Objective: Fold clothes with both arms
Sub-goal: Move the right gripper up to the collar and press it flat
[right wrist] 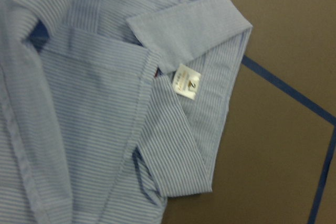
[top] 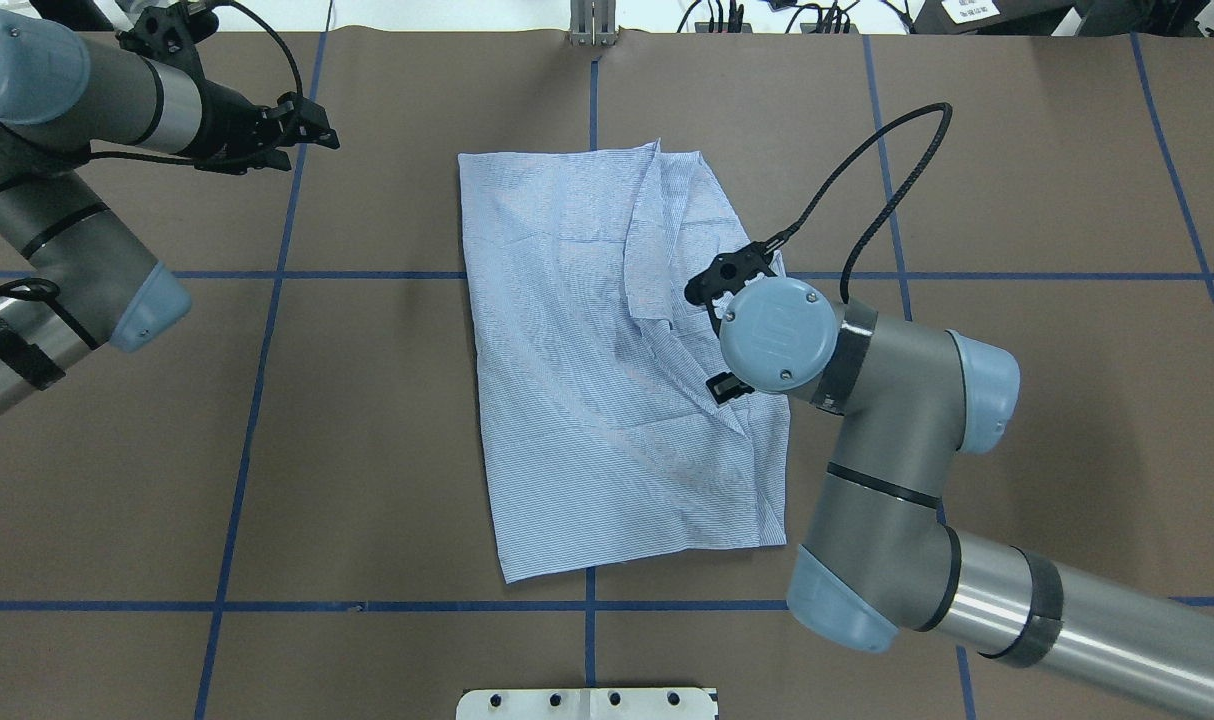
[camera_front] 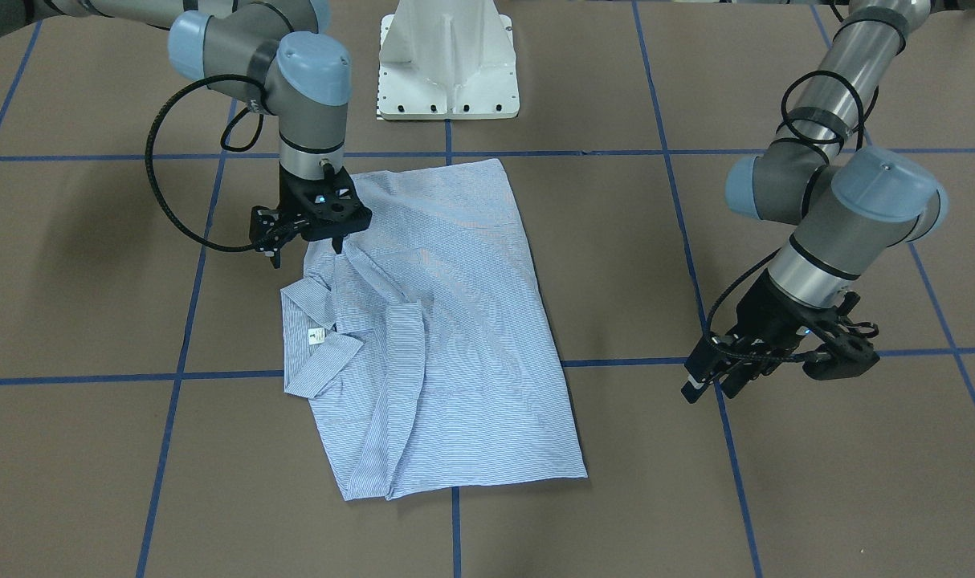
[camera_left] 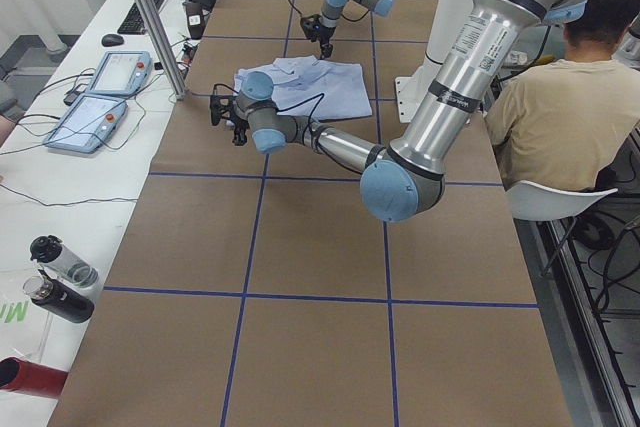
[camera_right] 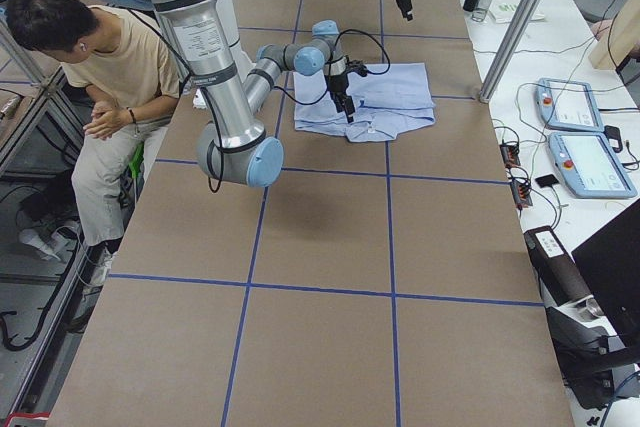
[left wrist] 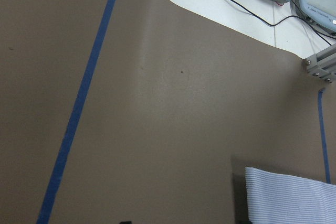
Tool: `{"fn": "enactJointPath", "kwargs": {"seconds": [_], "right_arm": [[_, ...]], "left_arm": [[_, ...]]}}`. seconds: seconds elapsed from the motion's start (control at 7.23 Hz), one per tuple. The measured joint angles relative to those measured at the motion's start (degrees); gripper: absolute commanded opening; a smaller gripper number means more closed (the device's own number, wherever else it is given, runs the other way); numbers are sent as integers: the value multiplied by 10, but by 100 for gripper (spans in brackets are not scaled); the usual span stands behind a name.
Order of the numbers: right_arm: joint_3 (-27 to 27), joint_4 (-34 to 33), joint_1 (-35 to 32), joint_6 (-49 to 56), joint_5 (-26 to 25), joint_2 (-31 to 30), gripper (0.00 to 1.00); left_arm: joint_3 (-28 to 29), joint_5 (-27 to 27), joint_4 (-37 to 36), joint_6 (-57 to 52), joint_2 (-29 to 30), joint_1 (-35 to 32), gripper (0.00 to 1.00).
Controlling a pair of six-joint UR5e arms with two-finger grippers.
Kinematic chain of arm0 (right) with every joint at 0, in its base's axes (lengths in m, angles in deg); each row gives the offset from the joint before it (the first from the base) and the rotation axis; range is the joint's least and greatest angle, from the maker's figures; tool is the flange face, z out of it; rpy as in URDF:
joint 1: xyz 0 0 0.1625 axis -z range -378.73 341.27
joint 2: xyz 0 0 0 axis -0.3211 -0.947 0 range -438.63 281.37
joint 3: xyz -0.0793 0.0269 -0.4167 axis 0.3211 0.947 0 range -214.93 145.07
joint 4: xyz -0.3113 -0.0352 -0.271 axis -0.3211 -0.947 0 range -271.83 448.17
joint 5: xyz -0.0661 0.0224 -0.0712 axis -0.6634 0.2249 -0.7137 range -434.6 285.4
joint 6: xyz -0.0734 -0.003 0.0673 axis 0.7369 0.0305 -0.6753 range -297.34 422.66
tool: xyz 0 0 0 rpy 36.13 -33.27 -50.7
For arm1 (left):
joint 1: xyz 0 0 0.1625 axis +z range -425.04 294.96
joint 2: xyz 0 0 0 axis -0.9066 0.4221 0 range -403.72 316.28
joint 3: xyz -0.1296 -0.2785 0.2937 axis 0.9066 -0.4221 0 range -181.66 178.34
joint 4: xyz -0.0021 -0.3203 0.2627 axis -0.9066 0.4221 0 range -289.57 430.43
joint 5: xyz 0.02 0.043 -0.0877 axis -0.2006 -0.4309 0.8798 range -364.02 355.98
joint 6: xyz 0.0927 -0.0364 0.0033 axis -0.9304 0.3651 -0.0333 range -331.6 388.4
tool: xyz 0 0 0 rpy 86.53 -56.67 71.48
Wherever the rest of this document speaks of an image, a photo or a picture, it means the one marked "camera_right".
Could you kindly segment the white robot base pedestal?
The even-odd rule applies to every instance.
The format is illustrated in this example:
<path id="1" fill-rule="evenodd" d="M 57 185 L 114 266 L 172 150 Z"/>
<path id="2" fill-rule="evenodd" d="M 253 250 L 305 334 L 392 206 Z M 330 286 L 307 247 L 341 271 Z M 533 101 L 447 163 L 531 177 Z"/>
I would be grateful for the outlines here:
<path id="1" fill-rule="evenodd" d="M 236 64 L 240 81 L 244 83 L 255 64 L 242 47 L 233 0 L 218 0 L 216 11 Z"/>

